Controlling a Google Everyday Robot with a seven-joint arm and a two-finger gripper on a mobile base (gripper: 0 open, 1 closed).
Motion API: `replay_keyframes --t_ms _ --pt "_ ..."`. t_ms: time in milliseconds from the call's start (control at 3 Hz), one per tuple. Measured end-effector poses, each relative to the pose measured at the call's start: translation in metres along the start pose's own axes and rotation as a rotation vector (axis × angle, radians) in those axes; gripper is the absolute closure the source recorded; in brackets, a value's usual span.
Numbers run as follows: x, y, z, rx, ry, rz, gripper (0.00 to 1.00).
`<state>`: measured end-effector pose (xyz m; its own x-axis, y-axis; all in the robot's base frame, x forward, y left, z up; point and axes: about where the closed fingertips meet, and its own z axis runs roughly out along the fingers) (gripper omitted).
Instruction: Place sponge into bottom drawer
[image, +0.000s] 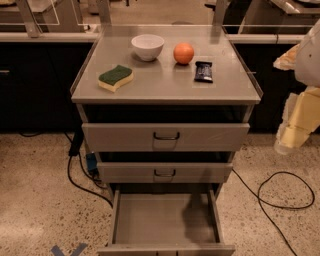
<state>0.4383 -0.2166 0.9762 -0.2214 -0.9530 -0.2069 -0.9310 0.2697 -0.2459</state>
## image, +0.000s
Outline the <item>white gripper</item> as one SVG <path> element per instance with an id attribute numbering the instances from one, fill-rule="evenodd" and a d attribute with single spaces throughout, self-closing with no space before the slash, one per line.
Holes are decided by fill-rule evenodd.
<path id="1" fill-rule="evenodd" d="M 274 149 L 287 155 L 300 148 L 320 126 L 320 20 L 304 36 L 300 45 L 278 57 L 273 66 L 279 70 L 295 69 L 295 77 L 307 88 L 291 93 L 286 100 Z"/>

